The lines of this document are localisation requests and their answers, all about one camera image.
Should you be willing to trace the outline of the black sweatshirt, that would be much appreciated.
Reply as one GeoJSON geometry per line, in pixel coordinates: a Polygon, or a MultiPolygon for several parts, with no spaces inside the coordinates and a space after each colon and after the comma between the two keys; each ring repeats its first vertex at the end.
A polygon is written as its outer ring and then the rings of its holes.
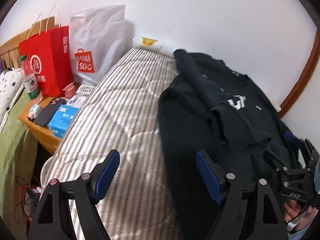
{"type": "Polygon", "coordinates": [[[169,189],[183,239],[205,239],[217,212],[196,165],[204,150],[214,163],[244,181],[277,176],[264,161],[271,150],[289,168],[299,168],[298,151],[263,91],[247,76],[202,53],[174,52],[178,75],[163,91],[158,122],[169,189]]]}

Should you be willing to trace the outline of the green bed sheet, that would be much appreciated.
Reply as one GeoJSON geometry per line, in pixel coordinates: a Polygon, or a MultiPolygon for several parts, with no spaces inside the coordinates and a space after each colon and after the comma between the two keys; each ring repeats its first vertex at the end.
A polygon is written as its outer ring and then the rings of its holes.
{"type": "Polygon", "coordinates": [[[1,217],[16,239],[26,239],[27,226],[21,207],[21,184],[16,177],[28,179],[33,172],[37,141],[19,120],[29,102],[23,92],[12,107],[1,132],[1,217]]]}

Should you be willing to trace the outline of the wooden bedside table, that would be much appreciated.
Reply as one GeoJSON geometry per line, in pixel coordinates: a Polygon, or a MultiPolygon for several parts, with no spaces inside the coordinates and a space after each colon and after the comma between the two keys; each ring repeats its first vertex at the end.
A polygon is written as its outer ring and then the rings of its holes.
{"type": "Polygon", "coordinates": [[[33,122],[28,120],[27,115],[32,105],[33,105],[32,102],[28,101],[18,118],[21,122],[25,124],[25,126],[29,129],[29,131],[31,131],[32,135],[37,139],[37,141],[51,155],[54,155],[61,139],[54,136],[53,133],[50,131],[50,129],[36,125],[33,122]]]}

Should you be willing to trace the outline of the blue tissue box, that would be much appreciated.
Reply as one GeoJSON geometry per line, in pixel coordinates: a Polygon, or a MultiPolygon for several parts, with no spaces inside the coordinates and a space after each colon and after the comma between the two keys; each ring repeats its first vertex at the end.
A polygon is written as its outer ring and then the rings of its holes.
{"type": "Polygon", "coordinates": [[[54,136],[58,138],[64,136],[78,110],[78,108],[69,105],[61,105],[58,108],[48,124],[48,128],[54,136]]]}

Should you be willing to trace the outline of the dark smartphone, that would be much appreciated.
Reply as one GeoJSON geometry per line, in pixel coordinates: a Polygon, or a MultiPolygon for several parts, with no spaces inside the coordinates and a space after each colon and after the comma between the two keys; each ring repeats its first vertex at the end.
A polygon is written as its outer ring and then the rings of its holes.
{"type": "Polygon", "coordinates": [[[53,98],[52,100],[50,100],[48,105],[44,107],[44,109],[35,118],[35,124],[46,127],[54,116],[55,112],[61,105],[64,105],[65,103],[66,100],[64,98],[53,98]]]}

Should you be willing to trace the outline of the small cartoon figurine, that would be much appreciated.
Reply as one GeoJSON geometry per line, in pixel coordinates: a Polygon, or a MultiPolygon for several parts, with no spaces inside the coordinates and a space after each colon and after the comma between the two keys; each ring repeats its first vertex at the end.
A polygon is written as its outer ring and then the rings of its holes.
{"type": "Polygon", "coordinates": [[[27,115],[28,120],[33,122],[37,118],[37,116],[40,114],[41,111],[42,111],[42,107],[40,105],[37,105],[37,104],[32,105],[27,115]]]}

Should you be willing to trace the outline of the striped quilted mattress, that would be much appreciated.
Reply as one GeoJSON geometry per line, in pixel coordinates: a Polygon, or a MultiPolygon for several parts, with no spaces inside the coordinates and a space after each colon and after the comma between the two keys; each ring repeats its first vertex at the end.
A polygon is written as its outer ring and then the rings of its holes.
{"type": "Polygon", "coordinates": [[[53,156],[46,181],[64,182],[120,153],[97,205],[111,239],[181,238],[157,121],[159,97],[176,75],[172,57],[132,48],[82,104],[53,156]]]}

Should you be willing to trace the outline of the pink plastic cup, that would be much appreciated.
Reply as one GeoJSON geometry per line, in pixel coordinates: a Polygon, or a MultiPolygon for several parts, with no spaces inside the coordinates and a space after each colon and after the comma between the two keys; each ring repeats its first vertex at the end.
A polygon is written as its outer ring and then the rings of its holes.
{"type": "Polygon", "coordinates": [[[67,99],[71,99],[76,94],[76,87],[74,82],[67,85],[63,90],[64,97],[67,99]]]}

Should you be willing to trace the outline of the plastic water bottle green label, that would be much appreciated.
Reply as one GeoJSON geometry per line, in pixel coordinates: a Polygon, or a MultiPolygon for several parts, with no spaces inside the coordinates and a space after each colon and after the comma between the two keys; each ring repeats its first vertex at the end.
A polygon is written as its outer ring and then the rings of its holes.
{"type": "Polygon", "coordinates": [[[26,54],[20,57],[20,62],[24,90],[33,104],[39,104],[42,101],[42,93],[26,54]]]}

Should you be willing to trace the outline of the white dotted pillow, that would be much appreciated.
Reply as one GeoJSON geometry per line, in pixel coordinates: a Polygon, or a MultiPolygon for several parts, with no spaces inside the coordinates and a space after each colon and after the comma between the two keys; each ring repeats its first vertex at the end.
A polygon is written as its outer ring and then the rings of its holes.
{"type": "Polygon", "coordinates": [[[21,68],[5,70],[1,74],[0,88],[0,111],[1,111],[1,132],[7,122],[9,113],[18,97],[24,89],[22,82],[21,68]]]}

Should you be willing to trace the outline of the red paper shopping bag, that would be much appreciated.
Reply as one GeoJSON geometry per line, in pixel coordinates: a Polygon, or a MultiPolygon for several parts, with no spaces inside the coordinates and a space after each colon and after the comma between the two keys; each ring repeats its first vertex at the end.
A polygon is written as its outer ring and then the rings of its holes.
{"type": "Polygon", "coordinates": [[[46,28],[19,43],[20,54],[27,56],[44,96],[61,97],[72,83],[68,34],[67,25],[46,28]]]}

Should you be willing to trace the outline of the wooden headboard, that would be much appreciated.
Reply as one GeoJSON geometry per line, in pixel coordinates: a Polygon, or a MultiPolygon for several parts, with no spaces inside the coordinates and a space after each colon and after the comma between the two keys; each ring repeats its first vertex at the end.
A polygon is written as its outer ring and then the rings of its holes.
{"type": "Polygon", "coordinates": [[[11,38],[9,41],[5,42],[1,46],[1,67],[4,69],[8,68],[19,68],[18,57],[20,55],[19,44],[26,40],[27,37],[31,37],[39,32],[39,28],[41,31],[45,31],[46,24],[48,23],[48,29],[53,29],[55,27],[55,17],[51,16],[49,18],[45,18],[42,21],[36,22],[35,26],[31,29],[27,29],[26,31],[16,35],[11,38]]]}

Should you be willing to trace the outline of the white Miniso plastic bag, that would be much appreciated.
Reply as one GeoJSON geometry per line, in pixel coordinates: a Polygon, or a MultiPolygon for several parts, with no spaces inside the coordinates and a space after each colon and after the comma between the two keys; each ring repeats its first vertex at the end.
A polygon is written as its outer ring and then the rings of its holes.
{"type": "Polygon", "coordinates": [[[69,19],[69,51],[73,80],[97,85],[125,49],[125,5],[77,12],[69,19]]]}

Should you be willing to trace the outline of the white yellow patterned sheet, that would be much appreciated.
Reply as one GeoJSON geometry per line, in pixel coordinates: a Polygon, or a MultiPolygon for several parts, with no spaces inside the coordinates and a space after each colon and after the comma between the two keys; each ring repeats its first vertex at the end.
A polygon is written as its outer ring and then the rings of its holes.
{"type": "Polygon", "coordinates": [[[132,46],[135,48],[145,49],[149,51],[153,51],[156,53],[163,54],[165,56],[174,57],[175,48],[170,44],[143,37],[143,36],[136,36],[132,40],[132,46]]]}

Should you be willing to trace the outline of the brown wooden door frame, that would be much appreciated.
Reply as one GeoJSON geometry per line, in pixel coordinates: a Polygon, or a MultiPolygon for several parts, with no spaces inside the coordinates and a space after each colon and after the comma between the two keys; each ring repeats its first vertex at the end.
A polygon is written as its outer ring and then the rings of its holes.
{"type": "Polygon", "coordinates": [[[319,30],[316,31],[313,47],[305,67],[303,68],[297,82],[292,87],[289,94],[286,96],[284,101],[280,104],[281,110],[278,113],[280,118],[282,118],[290,110],[290,108],[301,96],[302,92],[306,88],[307,84],[309,83],[316,69],[318,61],[319,61],[319,30]]]}

